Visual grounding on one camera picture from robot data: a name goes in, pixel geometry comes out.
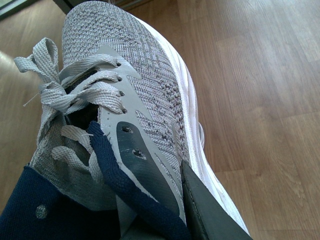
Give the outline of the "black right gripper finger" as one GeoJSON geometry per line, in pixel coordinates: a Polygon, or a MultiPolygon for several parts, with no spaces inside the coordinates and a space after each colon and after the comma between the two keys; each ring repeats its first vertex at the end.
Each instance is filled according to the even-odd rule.
{"type": "Polygon", "coordinates": [[[193,240],[250,240],[185,161],[181,164],[186,225],[193,240]]]}

